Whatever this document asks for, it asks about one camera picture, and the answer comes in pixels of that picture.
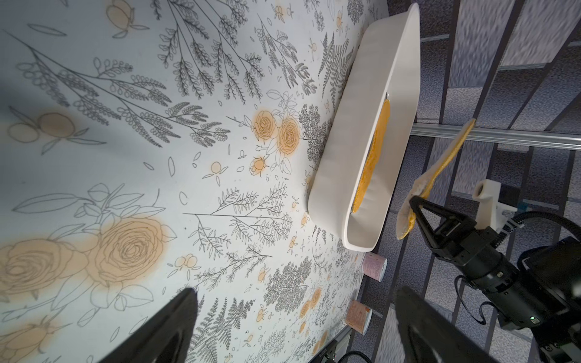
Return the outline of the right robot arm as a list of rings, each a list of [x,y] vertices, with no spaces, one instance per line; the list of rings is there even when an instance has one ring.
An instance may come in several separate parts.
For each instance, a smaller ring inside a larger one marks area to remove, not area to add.
[[[580,226],[563,216],[529,211],[514,215],[500,231],[477,229],[465,214],[419,196],[409,202],[428,248],[460,272],[455,283],[479,290],[497,311],[505,330],[531,330],[541,360],[580,360]],[[532,220],[544,219],[569,231],[553,245],[524,251],[516,263],[500,244]]]

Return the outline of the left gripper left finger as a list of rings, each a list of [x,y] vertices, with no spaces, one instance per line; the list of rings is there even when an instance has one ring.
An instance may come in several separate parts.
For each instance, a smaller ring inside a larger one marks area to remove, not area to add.
[[[198,317],[198,295],[186,288],[103,362],[184,362]]]

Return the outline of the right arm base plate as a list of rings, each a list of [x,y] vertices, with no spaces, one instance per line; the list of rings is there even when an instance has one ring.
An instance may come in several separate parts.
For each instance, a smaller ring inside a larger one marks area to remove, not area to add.
[[[333,338],[315,357],[311,363],[338,362],[348,351],[352,331],[345,331]]]

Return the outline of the orange insole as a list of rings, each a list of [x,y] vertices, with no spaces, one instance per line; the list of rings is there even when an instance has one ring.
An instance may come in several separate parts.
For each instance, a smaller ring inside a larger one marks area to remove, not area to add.
[[[359,178],[359,184],[356,190],[356,195],[352,205],[352,212],[356,213],[361,204],[363,203],[364,197],[366,195],[367,189],[371,183],[373,172],[381,158],[381,149],[384,143],[384,134],[386,132],[387,125],[390,119],[390,101],[386,99],[381,108],[381,113],[378,118],[378,122],[375,127],[375,131],[372,137],[372,143],[369,148],[366,161],[364,163],[363,171],[361,177]]]
[[[461,147],[464,145],[469,133],[474,128],[475,123],[475,118],[466,123],[432,167],[415,180],[411,190],[407,194],[397,213],[395,236],[398,240],[404,239],[404,237],[406,237],[415,226],[416,213],[412,211],[410,205],[411,199],[413,197],[420,197],[423,199],[429,198],[437,177],[454,160]]]

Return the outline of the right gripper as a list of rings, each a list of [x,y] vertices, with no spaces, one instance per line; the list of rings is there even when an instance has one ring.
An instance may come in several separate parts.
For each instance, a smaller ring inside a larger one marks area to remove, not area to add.
[[[522,274],[493,247],[499,236],[493,228],[476,229],[471,217],[419,196],[409,205],[429,248],[477,289],[485,295],[515,295],[522,290]]]

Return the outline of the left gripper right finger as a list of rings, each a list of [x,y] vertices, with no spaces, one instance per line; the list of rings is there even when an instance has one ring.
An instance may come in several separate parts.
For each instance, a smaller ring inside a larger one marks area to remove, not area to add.
[[[408,362],[495,361],[409,287],[397,292],[396,318]]]

